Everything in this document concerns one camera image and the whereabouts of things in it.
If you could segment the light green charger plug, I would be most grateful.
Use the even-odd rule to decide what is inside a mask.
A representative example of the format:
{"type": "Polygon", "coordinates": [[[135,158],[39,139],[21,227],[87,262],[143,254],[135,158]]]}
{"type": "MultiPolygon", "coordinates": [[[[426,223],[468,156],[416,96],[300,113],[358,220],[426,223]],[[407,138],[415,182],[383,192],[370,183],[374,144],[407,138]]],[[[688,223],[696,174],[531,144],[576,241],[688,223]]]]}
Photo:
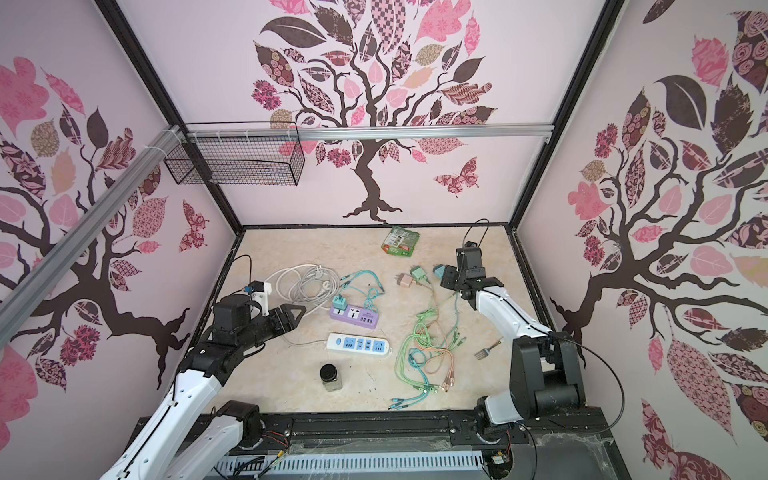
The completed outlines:
{"type": "Polygon", "coordinates": [[[421,266],[413,267],[410,270],[410,275],[417,283],[429,282],[428,274],[421,266]]]}

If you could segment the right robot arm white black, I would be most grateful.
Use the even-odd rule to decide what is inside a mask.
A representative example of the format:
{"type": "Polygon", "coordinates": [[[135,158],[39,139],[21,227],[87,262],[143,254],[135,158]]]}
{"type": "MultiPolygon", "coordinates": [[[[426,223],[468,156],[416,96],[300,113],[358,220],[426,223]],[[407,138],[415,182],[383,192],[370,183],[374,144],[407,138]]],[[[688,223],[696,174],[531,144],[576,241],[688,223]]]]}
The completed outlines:
{"type": "Polygon", "coordinates": [[[456,262],[445,268],[441,286],[459,293],[490,320],[511,348],[507,391],[479,402],[485,422],[502,425],[583,408],[580,357],[570,335],[540,323],[511,298],[500,280],[488,276],[477,243],[458,248],[456,262]]]}

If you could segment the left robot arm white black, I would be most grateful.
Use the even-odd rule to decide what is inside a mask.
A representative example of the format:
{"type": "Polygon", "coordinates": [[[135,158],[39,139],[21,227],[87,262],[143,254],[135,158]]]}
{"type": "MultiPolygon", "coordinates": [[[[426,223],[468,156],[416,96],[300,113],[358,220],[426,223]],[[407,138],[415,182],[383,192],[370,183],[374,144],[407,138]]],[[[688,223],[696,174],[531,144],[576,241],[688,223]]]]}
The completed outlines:
{"type": "Polygon", "coordinates": [[[261,441],[259,407],[229,401],[202,434],[182,447],[205,408],[235,369],[265,344],[295,330],[303,305],[266,309],[254,295],[232,294],[213,308],[213,323],[181,361],[174,381],[147,424],[103,479],[204,479],[241,443],[261,441]]]}

